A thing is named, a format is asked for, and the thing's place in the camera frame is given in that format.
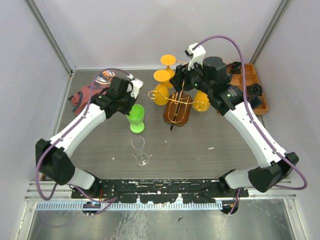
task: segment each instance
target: clear glass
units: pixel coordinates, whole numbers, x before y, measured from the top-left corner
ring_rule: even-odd
[[[142,136],[136,136],[131,140],[131,146],[133,149],[132,155],[135,158],[135,162],[144,166],[149,162],[149,156],[146,154],[146,141]]]

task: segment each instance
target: black mounting plate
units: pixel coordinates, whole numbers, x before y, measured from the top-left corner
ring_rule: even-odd
[[[118,197],[116,203],[154,204],[174,203],[179,194],[184,204],[215,203],[215,198],[234,198],[236,190],[224,193],[219,189],[217,179],[102,179],[102,199]],[[239,196],[248,197],[248,190],[241,188]],[[85,199],[76,189],[72,191],[72,199]]]

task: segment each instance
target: orange wooden tray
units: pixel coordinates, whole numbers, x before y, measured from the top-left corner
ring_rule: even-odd
[[[260,84],[256,70],[255,70],[255,66],[253,64],[245,64],[244,67],[245,67],[245,85],[250,86],[254,83]],[[241,70],[241,74],[232,75],[231,84],[239,87],[241,90],[243,89],[242,70]],[[266,98],[263,93],[262,93],[262,96],[260,96],[259,98],[261,99],[262,104],[256,109],[254,109],[253,111],[256,115],[263,115],[263,114],[266,114],[269,109],[266,102]]]

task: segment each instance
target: red object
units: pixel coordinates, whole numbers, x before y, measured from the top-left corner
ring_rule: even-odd
[[[108,88],[114,75],[115,74],[112,71],[104,71],[97,76],[93,84],[92,96],[100,93],[103,89]],[[72,105],[74,105],[74,109],[72,111],[76,115],[79,115],[87,105],[90,96],[90,88],[91,84],[83,86],[80,91],[69,98]]]

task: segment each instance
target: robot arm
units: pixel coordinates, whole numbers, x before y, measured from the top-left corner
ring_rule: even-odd
[[[95,196],[101,189],[100,180],[91,173],[75,167],[70,157],[81,141],[100,123],[114,113],[129,115],[143,82],[114,76],[106,94],[98,93],[91,98],[88,112],[84,109],[65,129],[50,138],[40,139],[35,146],[36,163],[53,143],[58,143],[44,157],[39,171],[59,185],[70,184]]]
[[[249,117],[243,92],[230,84],[231,76],[227,74],[226,64],[220,57],[210,56],[204,59],[206,51],[201,45],[193,49],[196,45],[197,43],[190,45],[185,51],[191,60],[186,65],[176,67],[170,83],[176,91],[182,90],[184,81],[186,91],[195,88],[207,94],[211,106],[239,131],[257,160],[258,166],[254,168],[232,170],[221,176],[219,180],[222,190],[227,192],[240,187],[255,187],[264,193],[285,178],[292,168],[271,149],[262,134],[273,143],[277,153],[285,156],[292,164],[298,163],[298,156],[294,152],[286,153],[276,143],[260,123],[250,104],[247,107],[252,118]]]

